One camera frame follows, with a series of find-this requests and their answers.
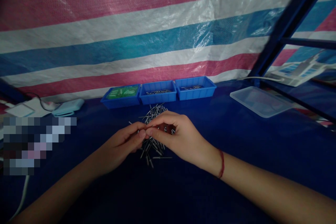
forearm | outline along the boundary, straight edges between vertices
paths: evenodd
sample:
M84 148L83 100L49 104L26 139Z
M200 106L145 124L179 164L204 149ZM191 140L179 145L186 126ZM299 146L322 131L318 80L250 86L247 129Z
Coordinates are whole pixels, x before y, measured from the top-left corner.
M221 160L213 150L213 166L218 175ZM336 223L336 204L303 185L250 165L224 153L222 180L280 223Z
M77 165L11 223L57 223L79 195L97 178L88 159Z

white cable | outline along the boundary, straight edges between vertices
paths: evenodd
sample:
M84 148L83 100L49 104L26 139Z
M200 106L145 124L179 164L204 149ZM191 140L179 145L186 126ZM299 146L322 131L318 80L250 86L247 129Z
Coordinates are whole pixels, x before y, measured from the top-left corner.
M240 81L240 80L242 81L244 79L266 79L266 80L278 81L278 82L281 82L281 81L285 80L284 78L281 78L281 79L272 79L272 78L267 78L267 77L244 77L244 78L238 79L238 81Z
M22 190L22 197L21 197L20 205L17 208L15 214L9 219L8 222L10 222L20 212L20 210L23 206L23 203L25 201L26 194L27 194L28 181L29 181L29 175L26 175L26 179L24 180L24 186L23 186L23 190Z
M336 64L328 64L324 66L326 69L336 69Z

red string bracelet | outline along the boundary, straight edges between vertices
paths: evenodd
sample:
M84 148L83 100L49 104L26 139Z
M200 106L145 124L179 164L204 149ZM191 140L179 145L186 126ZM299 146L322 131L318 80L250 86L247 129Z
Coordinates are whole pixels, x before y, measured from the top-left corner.
M220 156L222 158L222 168L221 168L220 174L218 176L218 178L220 179L223 176L223 173L224 173L224 154L220 149L218 149L218 150L219 150Z

hand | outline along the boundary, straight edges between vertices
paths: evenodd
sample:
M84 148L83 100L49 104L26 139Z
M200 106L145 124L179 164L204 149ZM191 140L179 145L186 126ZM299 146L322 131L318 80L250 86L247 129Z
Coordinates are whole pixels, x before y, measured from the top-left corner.
M170 132L172 125L176 128L174 135ZM186 115L165 111L147 125L146 134L166 145L183 160L218 176L222 167L219 150L201 136Z
M141 148L142 141L146 137L145 127L146 124L136 122L118 130L85 161L97 176L113 171L129 153Z

pixelated area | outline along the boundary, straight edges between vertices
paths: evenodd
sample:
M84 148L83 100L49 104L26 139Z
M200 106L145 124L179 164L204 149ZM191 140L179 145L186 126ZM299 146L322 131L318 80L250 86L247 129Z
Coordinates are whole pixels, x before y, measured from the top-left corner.
M76 117L6 117L3 122L3 174L34 175L54 144L77 126Z

